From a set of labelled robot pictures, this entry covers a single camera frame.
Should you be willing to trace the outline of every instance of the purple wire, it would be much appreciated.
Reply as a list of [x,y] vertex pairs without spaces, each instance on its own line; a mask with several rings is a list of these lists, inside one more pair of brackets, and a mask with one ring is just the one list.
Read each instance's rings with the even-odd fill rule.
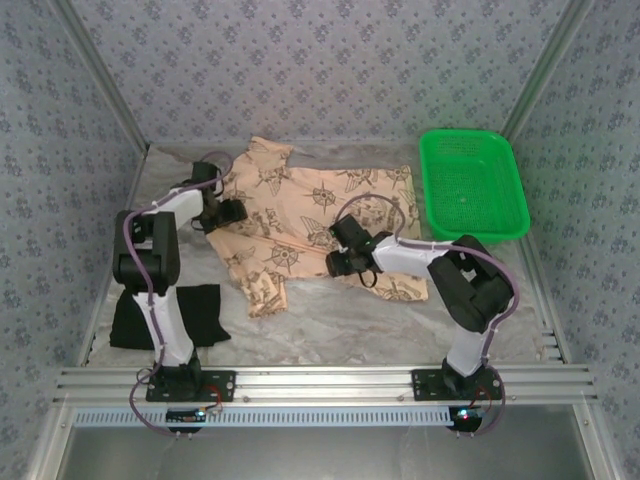
[[495,375],[496,379],[500,382],[500,393],[502,395],[500,410],[498,411],[498,414],[493,418],[493,420],[489,423],[489,425],[487,425],[485,428],[483,428],[482,430],[474,434],[463,433],[463,435],[473,437],[473,436],[479,436],[479,435],[484,435],[486,433],[489,433],[498,425],[498,422],[504,415],[504,407],[506,405],[506,400],[507,400],[502,377],[493,366],[489,365],[489,348],[491,347],[491,342],[493,342],[493,337],[495,336],[496,328],[498,327],[498,325],[500,325],[504,320],[506,320],[509,316],[511,316],[513,312],[516,311],[516,309],[518,308],[518,305],[520,304],[520,286],[518,285],[518,280],[516,279],[515,275],[509,270],[509,268],[507,268],[507,266],[504,265],[502,262],[496,260],[491,255],[487,255],[486,253],[480,252],[473,248],[463,247],[461,245],[444,244],[444,243],[416,244],[416,243],[405,242],[402,239],[398,238],[398,236],[400,235],[400,232],[405,226],[406,216],[397,202],[394,202],[393,200],[391,200],[388,197],[385,197],[384,195],[379,195],[377,193],[363,193],[362,195],[357,195],[351,198],[338,211],[338,214],[336,215],[336,221],[338,221],[342,217],[342,214],[345,212],[347,207],[357,202],[358,200],[361,200],[364,198],[378,198],[380,200],[384,200],[385,202],[390,203],[400,213],[400,225],[398,226],[398,228],[394,233],[394,236],[396,241],[398,242],[398,245],[401,245],[406,248],[412,248],[415,250],[432,250],[432,249],[433,250],[453,250],[455,252],[465,253],[467,255],[473,255],[474,257],[484,260],[485,262],[490,263],[491,265],[496,267],[498,270],[500,270],[500,272],[502,272],[502,274],[507,278],[509,284],[511,285],[511,289],[513,290],[513,301],[511,302],[511,305],[509,305],[509,307],[502,314],[500,314],[499,316],[497,316],[495,319],[491,321],[491,324],[489,325],[489,333],[487,335],[487,339],[484,343],[484,347],[482,348],[482,353],[481,353],[482,365],[488,370],[491,370],[491,372]]
[[131,239],[131,222],[135,217],[165,205],[168,201],[180,195],[181,193],[188,192],[190,190],[207,188],[222,181],[222,179],[225,176],[227,176],[227,174],[231,171],[231,167],[233,166],[233,158],[231,158],[231,155],[229,155],[227,152],[212,151],[212,152],[206,153],[199,161],[203,162],[208,158],[219,156],[219,155],[226,157],[228,165],[224,170],[221,170],[220,175],[218,175],[216,178],[212,180],[207,180],[206,182],[198,183],[195,185],[189,185],[187,187],[181,188],[179,190],[176,190],[175,192],[171,192],[168,195],[165,195],[160,200],[154,202],[152,205],[148,207],[143,207],[143,208],[140,208],[139,210],[135,210],[131,212],[124,219],[124,224],[122,227],[124,241],[125,241],[125,244],[127,245],[127,250],[129,251],[129,255],[131,255],[131,258],[133,259],[133,263],[135,263],[136,268],[140,272],[140,275],[142,275],[142,278],[144,279],[144,282],[147,285],[147,292],[148,292],[147,305],[149,306],[149,316],[151,318],[151,324],[153,326],[153,330],[155,331],[156,336],[158,337],[158,343],[160,344],[160,355],[158,357],[158,361],[155,363],[155,365],[153,366],[153,368],[149,373],[147,373],[143,377],[138,378],[137,382],[133,385],[133,388],[129,392],[129,406],[131,407],[131,411],[136,416],[136,418],[138,418],[138,420],[140,420],[145,426],[147,426],[149,429],[153,430],[154,432],[160,435],[165,435],[168,437],[177,437],[179,436],[179,434],[171,433],[170,431],[165,430],[162,427],[158,427],[157,425],[152,424],[146,418],[144,418],[144,416],[140,413],[140,411],[135,405],[135,393],[138,387],[140,387],[140,385],[143,385],[146,380],[153,377],[158,372],[158,370],[160,370],[160,367],[162,366],[162,362],[164,360],[165,344],[164,344],[164,336],[162,335],[162,331],[160,330],[160,326],[158,325],[158,318],[156,317],[156,311],[153,304],[153,282],[151,281],[149,272],[147,272],[147,270],[144,268],[144,265],[142,264],[142,261],[140,260],[140,257],[136,252],[136,248],[133,245],[133,240]]

